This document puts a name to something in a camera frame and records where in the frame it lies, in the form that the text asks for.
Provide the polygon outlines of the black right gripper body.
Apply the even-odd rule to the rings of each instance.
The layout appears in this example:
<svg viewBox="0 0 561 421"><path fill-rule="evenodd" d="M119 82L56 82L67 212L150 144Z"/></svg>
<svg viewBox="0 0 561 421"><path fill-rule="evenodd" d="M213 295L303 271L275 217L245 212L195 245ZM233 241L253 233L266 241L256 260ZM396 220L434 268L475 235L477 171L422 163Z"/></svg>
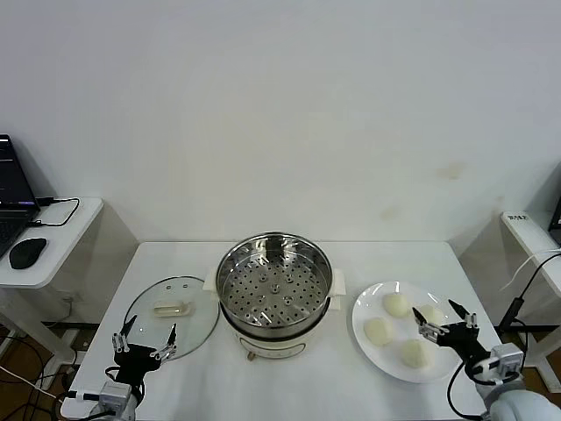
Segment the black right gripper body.
<svg viewBox="0 0 561 421"><path fill-rule="evenodd" d="M439 328L437 344L454 350L465 364L477 364L490 357L478 341L479 327L475 324L459 322Z"/></svg>

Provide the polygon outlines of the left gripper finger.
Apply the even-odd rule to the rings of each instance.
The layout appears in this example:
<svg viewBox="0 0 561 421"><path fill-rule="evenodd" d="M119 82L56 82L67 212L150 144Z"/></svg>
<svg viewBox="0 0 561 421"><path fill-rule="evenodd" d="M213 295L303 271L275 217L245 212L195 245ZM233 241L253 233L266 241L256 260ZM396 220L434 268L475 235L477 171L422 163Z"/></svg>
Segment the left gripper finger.
<svg viewBox="0 0 561 421"><path fill-rule="evenodd" d="M176 324L173 324L165 345L151 352L150 357L164 362L175 355L176 349Z"/></svg>
<svg viewBox="0 0 561 421"><path fill-rule="evenodd" d="M130 351L127 336L134 325L137 316L134 315L130 320L125 321L121 330L112 335L112 345L115 353L128 353Z"/></svg>

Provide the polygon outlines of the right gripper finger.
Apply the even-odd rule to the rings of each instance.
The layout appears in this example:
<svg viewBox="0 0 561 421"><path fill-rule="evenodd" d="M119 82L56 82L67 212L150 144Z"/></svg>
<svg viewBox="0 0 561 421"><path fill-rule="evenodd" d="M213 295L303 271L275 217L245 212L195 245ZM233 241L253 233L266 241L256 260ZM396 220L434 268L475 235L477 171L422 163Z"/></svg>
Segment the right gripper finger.
<svg viewBox="0 0 561 421"><path fill-rule="evenodd" d="M427 321L424 315L415 307L412 308L418 332L430 342L437 344L438 338L443 335L443 330L439 325Z"/></svg>
<svg viewBox="0 0 561 421"><path fill-rule="evenodd" d="M448 302L456 314L465 322L468 329L478 327L477 315L475 313L470 313L463 305L451 299L449 299Z"/></svg>

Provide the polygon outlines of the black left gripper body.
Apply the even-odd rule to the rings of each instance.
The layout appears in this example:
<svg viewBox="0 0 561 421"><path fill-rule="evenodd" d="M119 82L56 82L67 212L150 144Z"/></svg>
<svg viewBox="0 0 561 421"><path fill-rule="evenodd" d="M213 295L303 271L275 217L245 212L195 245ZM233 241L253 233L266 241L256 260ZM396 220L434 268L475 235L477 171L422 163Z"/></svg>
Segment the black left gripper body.
<svg viewBox="0 0 561 421"><path fill-rule="evenodd" d="M156 370L155 352L156 349L149 346L114 346L114 362L118 366L116 382L140 386L145 375Z"/></svg>

